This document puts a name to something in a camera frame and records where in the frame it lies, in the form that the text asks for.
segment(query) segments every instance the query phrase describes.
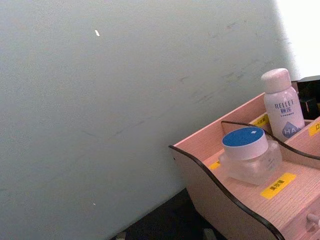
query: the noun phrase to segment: ha logo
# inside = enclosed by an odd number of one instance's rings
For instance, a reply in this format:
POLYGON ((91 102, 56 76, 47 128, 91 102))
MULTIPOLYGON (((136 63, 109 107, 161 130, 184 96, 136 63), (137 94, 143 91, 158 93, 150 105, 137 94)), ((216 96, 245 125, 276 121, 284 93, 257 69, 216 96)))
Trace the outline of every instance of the ha logo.
POLYGON ((286 138, 291 138, 294 134, 296 134, 300 130, 301 130, 301 128, 296 127, 295 125, 293 125, 292 123, 287 121, 284 128, 282 129, 282 134, 286 138))

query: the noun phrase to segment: frosted glass jar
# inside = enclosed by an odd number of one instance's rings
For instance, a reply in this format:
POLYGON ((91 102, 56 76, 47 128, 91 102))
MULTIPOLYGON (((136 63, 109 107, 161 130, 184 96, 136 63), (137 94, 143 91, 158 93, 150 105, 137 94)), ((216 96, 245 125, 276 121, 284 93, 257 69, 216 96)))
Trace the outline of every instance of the frosted glass jar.
POLYGON ((221 167, 229 177, 247 183, 264 183, 282 162, 279 144, 267 140, 259 127, 244 127, 228 133, 223 139, 221 167))

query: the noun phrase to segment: bottle label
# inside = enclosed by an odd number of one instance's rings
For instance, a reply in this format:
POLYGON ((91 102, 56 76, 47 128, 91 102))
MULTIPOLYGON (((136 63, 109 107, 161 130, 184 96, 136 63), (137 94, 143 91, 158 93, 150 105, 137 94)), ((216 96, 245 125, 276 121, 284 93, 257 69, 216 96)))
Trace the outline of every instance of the bottle label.
POLYGON ((277 111, 279 111, 279 113, 281 114, 281 117, 286 117, 286 116, 295 114, 292 108, 294 104, 295 104, 294 100, 290 99, 289 101, 275 103, 274 107, 277 111))
POLYGON ((296 127, 295 125, 293 125, 292 123, 287 121, 284 128, 282 129, 282 134, 286 138, 291 138, 293 135, 295 135, 300 130, 301 130, 301 128, 296 127))

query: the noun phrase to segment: wooden desk organizer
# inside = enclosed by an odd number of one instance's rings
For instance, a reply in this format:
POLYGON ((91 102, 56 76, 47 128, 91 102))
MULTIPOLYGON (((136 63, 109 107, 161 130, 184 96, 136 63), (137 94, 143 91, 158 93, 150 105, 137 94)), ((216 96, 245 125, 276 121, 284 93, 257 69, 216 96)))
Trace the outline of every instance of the wooden desk organizer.
MULTIPOLYGON (((261 124, 263 98, 264 93, 170 146, 172 155, 196 210, 227 239, 319 240, 320 228, 307 214, 320 216, 320 117, 306 120, 308 125, 285 142, 288 146, 280 147, 283 164, 262 185, 227 177, 217 167, 223 136, 245 127, 222 121, 261 124), (296 177, 271 199, 262 196, 284 173, 296 177)), ((271 131, 268 123, 262 128, 271 131)))

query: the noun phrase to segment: white bottle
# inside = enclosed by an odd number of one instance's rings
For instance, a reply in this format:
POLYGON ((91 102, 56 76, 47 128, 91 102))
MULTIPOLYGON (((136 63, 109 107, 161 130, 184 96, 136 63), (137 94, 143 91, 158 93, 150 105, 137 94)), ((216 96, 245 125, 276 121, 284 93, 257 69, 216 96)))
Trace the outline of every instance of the white bottle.
POLYGON ((305 126, 297 92, 291 86, 289 72, 285 68, 268 71, 261 80, 272 133, 284 142, 305 126))

